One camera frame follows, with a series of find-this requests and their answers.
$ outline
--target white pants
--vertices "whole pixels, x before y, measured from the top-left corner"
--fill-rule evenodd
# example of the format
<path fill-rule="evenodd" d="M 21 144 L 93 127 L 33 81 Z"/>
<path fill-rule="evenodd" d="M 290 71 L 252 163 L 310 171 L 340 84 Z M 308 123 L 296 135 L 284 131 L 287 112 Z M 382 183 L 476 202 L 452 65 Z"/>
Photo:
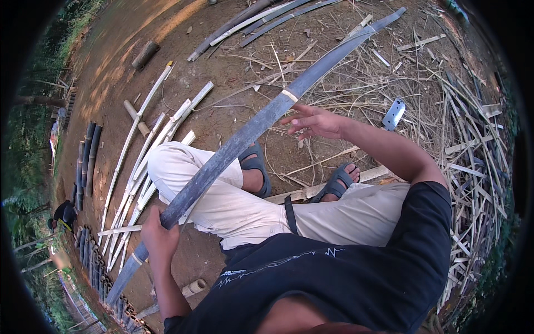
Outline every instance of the white pants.
<path fill-rule="evenodd" d="M 148 175 L 161 201 L 169 204 L 213 154 L 179 142 L 158 146 L 149 156 Z M 256 197 L 242 186 L 243 173 L 235 160 L 197 203 L 190 217 L 195 228 L 223 238 L 224 250 L 291 233 L 283 205 Z M 353 183 L 338 201 L 294 204 L 299 234 L 337 245 L 385 246 L 409 187 L 406 183 Z"/>

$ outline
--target gray sandal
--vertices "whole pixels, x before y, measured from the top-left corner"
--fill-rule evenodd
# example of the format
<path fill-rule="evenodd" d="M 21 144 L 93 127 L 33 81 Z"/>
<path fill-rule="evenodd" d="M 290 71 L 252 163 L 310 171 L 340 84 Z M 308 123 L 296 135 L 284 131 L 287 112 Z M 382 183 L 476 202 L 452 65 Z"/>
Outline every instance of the gray sandal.
<path fill-rule="evenodd" d="M 345 172 L 345 167 L 347 167 L 349 164 L 354 164 L 353 162 L 346 162 L 345 164 L 339 166 L 335 172 L 332 174 L 328 182 L 326 183 L 325 187 L 319 191 L 317 195 L 315 195 L 309 202 L 310 203 L 317 203 L 323 198 L 324 195 L 328 193 L 332 193 L 336 195 L 338 198 L 341 198 L 341 196 L 349 189 L 350 185 L 354 183 L 352 178 L 349 176 L 347 172 Z M 341 184 L 339 184 L 338 180 L 341 180 L 346 186 L 343 187 Z"/>
<path fill-rule="evenodd" d="M 257 157 L 245 160 L 251 154 L 255 154 L 257 155 Z M 241 169 L 259 169 L 263 174 L 262 188 L 259 192 L 253 192 L 252 194 L 260 198 L 269 197 L 271 195 L 271 180 L 269 180 L 269 176 L 267 174 L 267 169 L 265 167 L 265 161 L 263 158 L 263 152 L 260 143 L 258 141 L 255 141 L 254 146 L 249 146 L 246 150 L 244 150 L 244 152 L 239 155 L 238 159 L 239 163 L 241 164 Z"/>

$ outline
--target black hat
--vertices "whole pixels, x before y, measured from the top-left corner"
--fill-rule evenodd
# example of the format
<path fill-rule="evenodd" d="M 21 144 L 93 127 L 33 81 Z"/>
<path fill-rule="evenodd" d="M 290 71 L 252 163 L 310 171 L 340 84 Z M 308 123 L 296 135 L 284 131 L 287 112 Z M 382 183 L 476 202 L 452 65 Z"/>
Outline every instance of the black hat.
<path fill-rule="evenodd" d="M 52 233 L 54 232 L 54 225 L 52 225 L 53 221 L 54 221 L 54 218 L 50 218 L 50 219 L 48 219 L 48 222 L 46 222 L 46 225 L 52 231 Z"/>

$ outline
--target foot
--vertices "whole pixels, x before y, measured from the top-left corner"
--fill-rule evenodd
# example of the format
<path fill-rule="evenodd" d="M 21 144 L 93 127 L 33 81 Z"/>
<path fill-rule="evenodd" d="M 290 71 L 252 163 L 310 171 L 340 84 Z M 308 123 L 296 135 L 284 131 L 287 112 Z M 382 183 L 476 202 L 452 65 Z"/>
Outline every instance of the foot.
<path fill-rule="evenodd" d="M 248 157 L 246 157 L 243 161 L 247 161 L 248 159 L 256 158 L 257 154 L 251 154 Z M 248 192 L 258 192 L 263 187 L 263 174 L 262 171 L 259 169 L 249 169 L 249 170 L 241 170 L 243 172 L 243 186 L 241 189 L 248 191 Z"/>
<path fill-rule="evenodd" d="M 350 178 L 354 182 L 358 182 L 358 180 L 360 179 L 360 169 L 356 168 L 355 164 L 348 164 L 344 170 L 345 172 L 347 172 L 347 174 L 349 174 Z M 342 185 L 345 189 L 347 188 L 347 186 L 341 180 L 337 180 L 337 182 L 340 185 Z M 333 193 L 327 193 L 321 198 L 319 202 L 333 202 L 338 199 L 339 197 L 334 195 Z"/>

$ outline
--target hand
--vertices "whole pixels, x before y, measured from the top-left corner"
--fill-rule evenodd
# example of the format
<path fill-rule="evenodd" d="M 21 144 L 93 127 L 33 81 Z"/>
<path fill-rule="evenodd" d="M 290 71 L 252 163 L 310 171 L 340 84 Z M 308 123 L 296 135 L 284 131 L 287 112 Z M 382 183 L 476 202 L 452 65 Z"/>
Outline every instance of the hand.
<path fill-rule="evenodd" d="M 156 205 L 150 208 L 148 219 L 143 224 L 141 239 L 150 255 L 151 266 L 169 266 L 178 248 L 180 229 L 178 224 L 167 230 L 161 225 L 160 210 Z"/>
<path fill-rule="evenodd" d="M 297 113 L 282 119 L 280 123 L 285 125 L 291 122 L 292 126 L 287 131 L 290 135 L 307 129 L 299 136 L 300 141 L 314 135 L 330 139 L 342 138 L 342 126 L 348 121 L 346 117 L 300 103 L 295 103 L 292 109 L 297 110 Z"/>

